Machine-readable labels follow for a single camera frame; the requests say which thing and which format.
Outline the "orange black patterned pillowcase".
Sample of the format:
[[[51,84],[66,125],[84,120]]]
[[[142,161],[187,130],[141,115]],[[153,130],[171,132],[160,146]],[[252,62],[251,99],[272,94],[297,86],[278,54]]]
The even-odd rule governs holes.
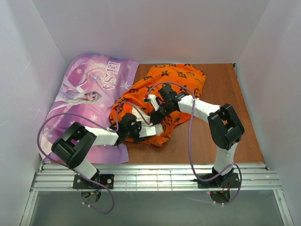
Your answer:
[[[142,126],[153,125],[156,134],[131,136],[126,141],[161,147],[177,125],[190,119],[188,113],[178,110],[176,101],[185,95],[200,98],[205,81],[206,74],[190,64],[153,66],[113,106],[109,116],[111,128],[122,130],[122,118],[131,113]]]

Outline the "cream white pillow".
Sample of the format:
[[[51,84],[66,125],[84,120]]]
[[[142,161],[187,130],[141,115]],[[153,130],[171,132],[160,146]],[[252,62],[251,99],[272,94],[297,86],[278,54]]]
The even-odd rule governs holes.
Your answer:
[[[148,116],[145,112],[143,112],[140,108],[138,108],[138,110],[136,110],[134,107],[132,109],[132,114],[134,116],[136,116],[136,120],[137,122],[141,123],[141,126],[145,126],[145,127],[149,127],[149,126],[154,126],[156,128],[156,135],[155,136],[159,136],[162,134],[163,132],[163,127],[162,125],[156,124],[156,125],[149,125],[146,122],[150,123],[150,116]]]

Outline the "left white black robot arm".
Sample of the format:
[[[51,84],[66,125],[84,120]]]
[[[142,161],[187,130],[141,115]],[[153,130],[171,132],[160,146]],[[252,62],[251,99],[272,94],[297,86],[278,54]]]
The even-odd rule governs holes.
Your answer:
[[[156,134],[155,127],[143,126],[131,113],[126,113],[121,121],[108,128],[85,127],[79,122],[73,123],[53,144],[51,151],[71,170],[85,180],[99,175],[99,170],[87,159],[93,146],[117,146],[127,138],[142,141]]]

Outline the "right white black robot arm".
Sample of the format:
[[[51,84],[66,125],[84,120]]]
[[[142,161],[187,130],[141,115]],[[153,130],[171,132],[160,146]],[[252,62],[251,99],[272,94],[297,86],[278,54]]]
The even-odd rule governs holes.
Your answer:
[[[150,114],[153,124],[161,123],[171,113],[178,111],[197,117],[210,128],[213,142],[216,144],[216,158],[212,172],[195,174],[199,187],[220,187],[230,183],[233,176],[234,155],[245,129],[233,106],[213,105],[196,98],[187,92],[177,93],[166,83],[159,90],[160,97],[147,93],[145,102],[151,103],[154,110]]]

